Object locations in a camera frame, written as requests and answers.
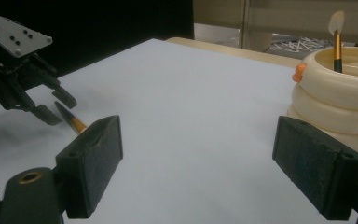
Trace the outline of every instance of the white tabletop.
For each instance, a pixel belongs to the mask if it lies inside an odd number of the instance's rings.
[[[150,40],[62,77],[83,122],[120,115],[124,147],[95,213],[65,223],[336,223],[272,159],[293,72]],[[51,90],[28,93],[59,114]],[[0,195],[13,175],[54,167],[75,137],[64,122],[0,106]]]

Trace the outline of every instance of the white ring stack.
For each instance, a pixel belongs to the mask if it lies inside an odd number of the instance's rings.
[[[358,48],[342,49],[343,73],[333,71],[333,49],[297,67],[288,116],[305,120],[358,151]]]

